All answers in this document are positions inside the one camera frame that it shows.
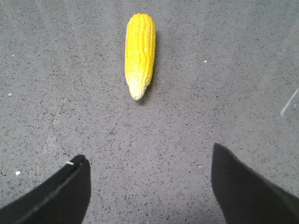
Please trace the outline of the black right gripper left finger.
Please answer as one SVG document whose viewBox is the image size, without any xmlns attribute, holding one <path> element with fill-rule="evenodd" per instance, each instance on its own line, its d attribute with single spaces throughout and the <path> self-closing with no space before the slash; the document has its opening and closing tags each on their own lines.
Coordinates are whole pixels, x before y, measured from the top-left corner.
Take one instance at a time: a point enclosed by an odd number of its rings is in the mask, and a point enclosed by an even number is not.
<svg viewBox="0 0 299 224">
<path fill-rule="evenodd" d="M 2 224 L 80 224 L 91 197 L 90 164 L 77 155 L 41 185 L 1 208 Z"/>
</svg>

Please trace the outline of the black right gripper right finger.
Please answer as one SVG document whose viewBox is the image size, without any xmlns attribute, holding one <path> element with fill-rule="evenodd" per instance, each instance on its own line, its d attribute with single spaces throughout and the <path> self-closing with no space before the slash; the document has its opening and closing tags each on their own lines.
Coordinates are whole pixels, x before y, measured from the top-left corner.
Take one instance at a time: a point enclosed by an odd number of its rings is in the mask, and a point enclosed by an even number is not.
<svg viewBox="0 0 299 224">
<path fill-rule="evenodd" d="M 228 148 L 213 146 L 211 182 L 228 224 L 297 224 L 299 198 L 241 162 Z"/>
</svg>

